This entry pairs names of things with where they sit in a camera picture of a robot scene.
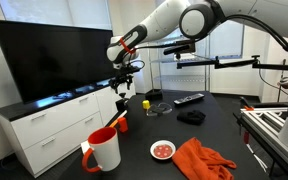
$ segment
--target white drawer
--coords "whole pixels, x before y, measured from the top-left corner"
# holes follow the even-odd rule
[[[101,116],[96,113],[24,150],[33,173],[38,173],[79,146],[93,131],[101,127]]]
[[[26,149],[98,111],[97,100],[92,93],[18,119],[11,124],[22,149]]]

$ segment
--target white plate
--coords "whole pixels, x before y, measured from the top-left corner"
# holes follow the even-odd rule
[[[165,144],[165,145],[169,145],[169,146],[172,148],[172,154],[171,154],[169,157],[166,157],[166,158],[160,158],[160,157],[155,156],[155,154],[154,154],[154,149],[155,149],[155,147],[156,147],[156,146],[159,146],[159,145],[164,145],[164,144]],[[167,140],[156,141],[156,142],[151,146],[151,155],[152,155],[154,158],[159,159],[159,160],[166,160],[166,159],[171,158],[171,157],[174,155],[175,151],[176,151],[175,145],[174,145],[172,142],[167,141]]]

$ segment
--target plate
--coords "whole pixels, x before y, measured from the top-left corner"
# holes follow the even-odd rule
[[[167,140],[160,140],[151,146],[151,155],[159,160],[166,160],[171,158],[175,151],[175,145]]]

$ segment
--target mug handle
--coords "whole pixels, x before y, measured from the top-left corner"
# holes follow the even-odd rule
[[[93,168],[87,167],[88,158],[93,153],[93,151],[94,151],[93,148],[89,148],[86,151],[86,153],[84,154],[83,160],[82,160],[82,168],[85,171],[90,172],[90,173],[94,173],[94,172],[100,171],[102,169],[100,166],[96,166],[96,167],[93,167]]]

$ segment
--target red food on plate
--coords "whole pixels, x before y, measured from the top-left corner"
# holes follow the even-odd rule
[[[168,158],[171,156],[173,150],[167,144],[158,145],[154,148],[154,155],[158,158]]]

